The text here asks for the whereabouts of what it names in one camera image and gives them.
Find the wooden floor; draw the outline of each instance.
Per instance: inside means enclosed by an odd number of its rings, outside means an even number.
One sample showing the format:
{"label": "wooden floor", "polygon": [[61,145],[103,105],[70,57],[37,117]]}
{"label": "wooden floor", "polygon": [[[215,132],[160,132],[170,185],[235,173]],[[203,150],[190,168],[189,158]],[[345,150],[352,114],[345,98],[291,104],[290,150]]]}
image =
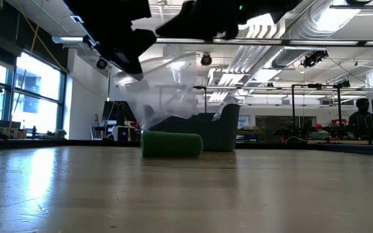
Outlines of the wooden floor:
{"label": "wooden floor", "polygon": [[373,156],[236,150],[0,152],[0,232],[373,232]]}

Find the cable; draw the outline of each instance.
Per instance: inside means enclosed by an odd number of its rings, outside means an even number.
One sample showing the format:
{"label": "cable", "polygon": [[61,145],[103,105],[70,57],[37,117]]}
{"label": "cable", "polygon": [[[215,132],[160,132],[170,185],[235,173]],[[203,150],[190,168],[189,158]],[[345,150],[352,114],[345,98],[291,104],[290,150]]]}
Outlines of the cable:
{"label": "cable", "polygon": [[[306,85],[306,72],[303,73],[303,85]],[[306,97],[305,97],[305,94],[306,94],[306,90],[303,86],[303,117],[302,117],[302,128],[304,127],[304,108],[306,107]]]}
{"label": "cable", "polygon": [[337,66],[339,66],[342,70],[346,71],[350,76],[356,78],[357,80],[359,80],[360,82],[363,82],[365,83],[366,85],[370,86],[370,88],[373,89],[373,86],[371,86],[369,83],[363,81],[362,79],[358,78],[357,76],[355,76],[354,74],[352,74],[351,72],[349,72],[347,69],[345,69],[341,64],[337,63],[335,60],[333,60],[331,57],[328,56],[328,58],[333,61]]}
{"label": "cable", "polygon": [[60,64],[60,62],[59,62],[59,61],[54,57],[54,55],[51,53],[50,49],[47,48],[47,46],[45,45],[44,41],[43,41],[43,40],[40,38],[40,36],[36,33],[36,30],[34,29],[34,27],[32,26],[32,24],[30,23],[30,21],[28,20],[28,18],[25,16],[25,13],[24,13],[23,9],[22,9],[21,6],[19,5],[18,0],[16,0],[16,5],[17,5],[19,11],[21,12],[21,14],[23,15],[25,21],[27,22],[27,24],[29,25],[29,27],[31,28],[31,30],[34,32],[34,35],[35,35],[35,36],[37,37],[37,39],[41,42],[41,44],[43,45],[44,49],[45,49],[45,50],[50,54],[50,57],[51,57],[51,58],[52,58],[52,59],[57,63],[58,67],[59,67],[59,68],[60,68],[64,73],[66,73],[67,75],[69,75],[70,78],[72,78],[76,83],[80,84],[84,89],[86,89],[86,90],[90,91],[91,93],[93,93],[93,94],[95,94],[95,95],[97,95],[97,96],[103,98],[104,100],[106,100],[106,99],[107,99],[106,97],[104,97],[104,96],[102,96],[102,95],[100,95],[100,94],[98,94],[98,93],[96,93],[96,92],[90,90],[88,87],[86,87],[86,86],[83,85],[81,82],[79,82],[76,78],[73,78],[73,77],[70,75],[69,71],[67,71],[67,69],[64,68],[64,67]]}
{"label": "cable", "polygon": [[105,138],[106,138],[106,135],[107,135],[107,123],[109,122],[109,119],[110,119],[110,116],[111,116],[111,112],[113,111],[113,107],[115,106],[115,102],[114,101],[112,101],[112,105],[111,105],[111,109],[110,109],[110,112],[109,112],[109,116],[107,117],[107,120],[106,120],[106,122],[105,122],[105,124],[104,124],[104,136],[105,136]]}

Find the person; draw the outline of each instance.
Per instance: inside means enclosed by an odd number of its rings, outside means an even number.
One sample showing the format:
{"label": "person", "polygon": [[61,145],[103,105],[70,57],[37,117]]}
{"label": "person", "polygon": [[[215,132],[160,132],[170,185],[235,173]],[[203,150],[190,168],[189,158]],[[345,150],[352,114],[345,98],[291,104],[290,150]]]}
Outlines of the person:
{"label": "person", "polygon": [[361,98],[356,101],[358,111],[349,117],[349,126],[357,138],[369,137],[373,133],[373,116],[369,113],[369,100]]}

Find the clear plastic bag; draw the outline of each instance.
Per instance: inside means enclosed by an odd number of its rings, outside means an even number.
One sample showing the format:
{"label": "clear plastic bag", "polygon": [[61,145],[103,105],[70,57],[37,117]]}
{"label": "clear plastic bag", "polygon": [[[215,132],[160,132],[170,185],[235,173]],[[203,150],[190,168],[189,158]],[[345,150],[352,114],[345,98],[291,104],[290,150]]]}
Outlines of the clear plastic bag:
{"label": "clear plastic bag", "polygon": [[115,83],[142,129],[150,129],[168,117],[190,118],[198,113],[192,92],[198,77],[195,53],[172,60],[152,58],[141,65],[142,78],[121,72]]}

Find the chair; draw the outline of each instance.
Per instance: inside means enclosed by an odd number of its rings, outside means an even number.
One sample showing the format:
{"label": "chair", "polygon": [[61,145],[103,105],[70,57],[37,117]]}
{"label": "chair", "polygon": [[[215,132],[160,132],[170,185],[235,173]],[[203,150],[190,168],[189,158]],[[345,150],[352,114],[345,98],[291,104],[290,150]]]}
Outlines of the chair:
{"label": "chair", "polygon": [[229,104],[223,108],[220,119],[215,121],[212,121],[214,113],[200,113],[189,119],[171,116],[150,130],[195,133],[201,135],[205,151],[232,151],[236,145],[239,112],[239,105]]}
{"label": "chair", "polygon": [[91,140],[102,140],[100,138],[96,138],[96,131],[93,126],[89,126],[89,128],[90,128]]}

